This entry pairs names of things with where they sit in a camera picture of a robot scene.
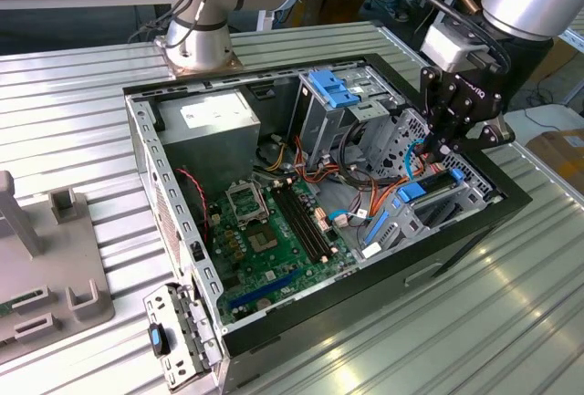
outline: blue button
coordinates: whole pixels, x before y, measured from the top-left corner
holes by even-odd
[[[460,170],[460,169],[452,169],[452,170],[450,170],[450,174],[453,175],[453,177],[456,179],[457,182],[464,181],[464,173],[463,173],[462,170]]]
[[[158,329],[152,330],[152,343],[154,345],[158,345],[159,343],[161,343],[161,335],[158,332]]]
[[[424,196],[425,194],[426,191],[420,186],[418,182],[412,182],[398,190],[398,196],[400,196],[401,201],[404,203],[409,203],[418,197]]]

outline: metal workbench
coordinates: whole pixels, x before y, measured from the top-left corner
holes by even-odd
[[[246,66],[380,53],[417,86],[420,59],[365,24],[234,37]],[[135,171],[120,88],[169,77],[149,44],[0,58],[0,167],[16,196],[89,198],[116,316],[0,367],[0,393],[166,394],[141,299],[172,277]],[[489,151],[534,201],[452,272],[240,393],[584,393],[581,196],[519,146]]]

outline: orange wire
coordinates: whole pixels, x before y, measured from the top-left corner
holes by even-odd
[[[418,170],[416,170],[413,175],[414,176],[419,176],[420,174],[423,173],[423,167],[419,168]],[[387,187],[383,193],[381,194],[379,200],[373,205],[373,211],[371,213],[371,215],[375,215],[377,214],[377,212],[379,211],[379,209],[381,208],[381,206],[383,205],[383,203],[385,202],[385,199],[387,199],[387,197],[390,195],[391,192],[394,191],[394,189],[396,189],[400,184],[407,182],[409,179],[407,177],[401,178],[399,181],[397,181],[396,183],[394,183],[393,185],[390,185],[389,187]]]
[[[304,162],[304,156],[302,155],[302,145],[300,144],[300,138],[298,136],[296,136],[294,138],[294,140],[295,140],[295,143],[297,145],[297,156],[294,159],[294,165],[297,166],[298,164],[304,164],[305,162]],[[301,168],[296,167],[295,170],[296,170],[296,173],[298,174],[298,176],[300,176],[306,182],[318,183],[318,182],[322,182],[331,173],[338,171],[339,166],[335,165],[335,164],[327,164],[323,167],[320,167],[316,171],[316,173],[313,174],[312,176],[307,175],[307,170],[306,170],[305,166],[302,166]]]

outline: chip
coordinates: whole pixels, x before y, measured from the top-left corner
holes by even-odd
[[[276,234],[267,223],[247,228],[245,236],[255,252],[264,252],[266,249],[277,246]]]
[[[223,283],[223,287],[225,287],[225,289],[234,288],[241,284],[241,281],[239,281],[237,275],[228,276],[227,278],[222,279],[221,282]]]

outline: black plastic frame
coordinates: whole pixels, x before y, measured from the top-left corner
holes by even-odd
[[[400,74],[388,65],[378,55],[364,55],[361,57],[341,57],[332,59],[323,59],[319,62],[311,63],[314,65],[334,65],[344,62],[364,61],[374,68],[380,76],[400,92],[419,112],[423,107],[422,96],[414,89]],[[306,62],[289,65],[282,68],[302,68],[307,65]],[[143,92],[150,92],[162,87],[179,88],[188,85],[192,81],[205,81],[209,78],[233,78],[242,74],[249,74],[259,71],[274,71],[276,69],[261,68],[259,70],[243,70],[237,74],[209,74],[207,76],[196,78],[181,78],[179,80],[163,82],[158,84],[143,85],[124,89],[125,95],[136,95]],[[177,97],[184,97],[185,92],[177,93]],[[156,106],[159,101],[168,100],[171,96],[166,94],[160,100],[154,95],[148,98],[151,105]],[[331,284],[312,295],[305,296],[301,300],[291,303],[285,307],[279,308],[265,317],[241,327],[234,332],[224,335],[224,343],[231,357],[243,354],[256,353],[263,347],[269,347],[278,341],[279,336],[297,327],[300,324],[308,322],[310,319],[316,320],[317,317],[336,305],[349,301],[361,292],[370,287],[377,285],[379,282],[399,274],[404,269],[422,262],[426,259],[434,259],[439,253],[444,254],[444,248],[451,248],[449,258],[443,265],[443,269],[436,272],[437,276],[445,272],[448,268],[458,263],[474,246],[476,246],[484,237],[492,232],[505,219],[515,215],[528,203],[531,198],[525,193],[511,178],[509,178],[501,169],[490,161],[481,151],[467,152],[463,154],[464,158],[479,171],[491,184],[496,191],[500,193],[503,200],[489,205],[483,211],[467,218],[461,222],[454,223],[447,228],[433,235],[432,241],[422,240],[418,243],[401,250],[400,252],[388,256],[375,264],[360,269],[353,275],[343,278],[334,284]],[[470,242],[465,241],[470,235],[474,237]]]

